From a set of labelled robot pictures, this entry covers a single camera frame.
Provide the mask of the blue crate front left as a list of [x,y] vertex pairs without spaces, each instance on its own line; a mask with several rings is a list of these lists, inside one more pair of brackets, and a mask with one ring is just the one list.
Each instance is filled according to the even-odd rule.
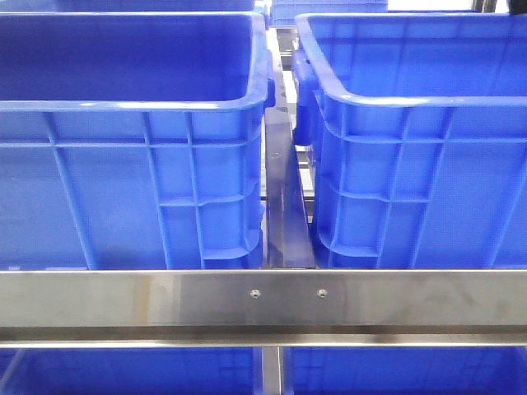
[[271,63],[254,12],[4,12],[2,269],[260,267]]

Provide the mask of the blue crate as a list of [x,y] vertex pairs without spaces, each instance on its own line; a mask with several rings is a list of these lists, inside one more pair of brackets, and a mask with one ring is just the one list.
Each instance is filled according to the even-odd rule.
[[266,13],[268,1],[60,0],[1,1],[2,12],[247,12]]
[[273,1],[271,6],[272,26],[293,26],[295,17],[303,13],[349,13],[386,12],[385,0],[301,0]]
[[290,394],[524,394],[523,347],[292,347]]
[[33,349],[15,354],[3,394],[260,394],[255,348]]
[[4,12],[2,269],[260,267],[271,63],[254,12]]
[[296,144],[324,268],[526,265],[526,18],[296,18]]

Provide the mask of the blue crate front right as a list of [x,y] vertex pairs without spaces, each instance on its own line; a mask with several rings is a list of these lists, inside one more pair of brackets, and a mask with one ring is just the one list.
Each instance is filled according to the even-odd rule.
[[526,18],[296,18],[296,144],[324,268],[526,265]]

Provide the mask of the blue crate lower left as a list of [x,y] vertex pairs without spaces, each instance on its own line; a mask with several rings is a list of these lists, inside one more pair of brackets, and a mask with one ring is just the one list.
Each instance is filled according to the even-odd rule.
[[15,354],[3,394],[260,394],[255,348],[33,349]]

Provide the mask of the blue crate rear right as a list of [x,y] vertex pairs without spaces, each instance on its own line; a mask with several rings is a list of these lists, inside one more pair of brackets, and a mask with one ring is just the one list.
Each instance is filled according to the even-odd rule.
[[301,0],[273,1],[271,6],[272,26],[293,26],[295,17],[303,13],[349,13],[386,12],[385,0]]

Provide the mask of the blue crate lower right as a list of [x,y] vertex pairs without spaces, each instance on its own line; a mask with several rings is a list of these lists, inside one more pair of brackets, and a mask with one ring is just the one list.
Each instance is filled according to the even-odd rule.
[[292,347],[290,394],[524,394],[523,347]]

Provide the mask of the blue crate rear left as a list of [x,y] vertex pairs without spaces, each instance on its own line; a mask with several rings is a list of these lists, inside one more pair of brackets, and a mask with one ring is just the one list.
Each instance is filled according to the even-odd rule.
[[247,12],[266,13],[268,1],[60,0],[1,1],[2,12]]

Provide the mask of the steel centre divider rail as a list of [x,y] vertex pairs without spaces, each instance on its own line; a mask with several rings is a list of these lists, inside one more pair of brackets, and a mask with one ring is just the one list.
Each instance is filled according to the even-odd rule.
[[279,32],[267,31],[272,54],[275,105],[264,115],[265,196],[268,267],[316,268],[283,76]]

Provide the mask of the steel shelf front rail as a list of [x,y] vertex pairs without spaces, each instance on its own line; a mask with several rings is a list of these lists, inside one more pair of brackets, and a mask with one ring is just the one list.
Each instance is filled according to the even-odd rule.
[[523,270],[1,275],[5,348],[525,343]]

